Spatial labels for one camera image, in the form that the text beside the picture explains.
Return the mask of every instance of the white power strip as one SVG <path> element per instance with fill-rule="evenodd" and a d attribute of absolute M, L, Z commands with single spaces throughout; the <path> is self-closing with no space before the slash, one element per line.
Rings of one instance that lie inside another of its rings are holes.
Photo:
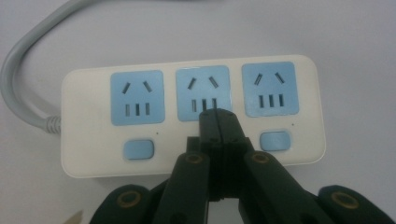
<path fill-rule="evenodd" d="M 77 70 L 62 89 L 62 165 L 73 177 L 172 172 L 197 116 L 231 110 L 284 165 L 325 151 L 318 74 L 301 55 Z"/>

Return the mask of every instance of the power switch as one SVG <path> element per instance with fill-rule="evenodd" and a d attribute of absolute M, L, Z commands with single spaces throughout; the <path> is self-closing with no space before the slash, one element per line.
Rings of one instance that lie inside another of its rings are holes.
<path fill-rule="evenodd" d="M 128 141 L 124 145 L 123 156 L 127 160 L 146 160 L 154 155 L 154 144 L 150 140 Z"/>
<path fill-rule="evenodd" d="M 290 135 L 287 132 L 262 133 L 260 146 L 264 151 L 279 151 L 290 148 Z"/>

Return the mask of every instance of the white background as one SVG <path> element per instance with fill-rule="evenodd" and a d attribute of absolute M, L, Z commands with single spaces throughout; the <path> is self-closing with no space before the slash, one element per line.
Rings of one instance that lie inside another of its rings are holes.
<path fill-rule="evenodd" d="M 64 2 L 2 0 L 0 62 Z M 395 39 L 393 0 L 100 1 L 29 51 L 17 92 L 40 115 L 59 115 L 62 80 L 78 68 L 303 54 L 318 67 L 327 152 L 288 170 L 313 193 L 355 189 L 396 220 Z M 64 223 L 80 210 L 89 223 L 111 190 L 151 189 L 166 177 L 69 177 L 60 137 L 23 123 L 0 99 L 0 223 Z M 237 200 L 210 204 L 209 223 L 242 223 Z"/>

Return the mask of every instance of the power cord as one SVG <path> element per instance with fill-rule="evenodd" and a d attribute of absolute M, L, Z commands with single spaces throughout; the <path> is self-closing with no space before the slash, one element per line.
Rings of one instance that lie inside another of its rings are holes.
<path fill-rule="evenodd" d="M 14 76 L 18 72 L 24 54 L 37 40 L 74 12 L 97 1 L 99 0 L 70 0 L 66 2 L 27 33 L 11 49 L 0 72 L 0 91 L 8 108 L 18 118 L 47 133 L 61 132 L 60 116 L 49 116 L 45 119 L 40 118 L 16 97 L 13 88 Z"/>

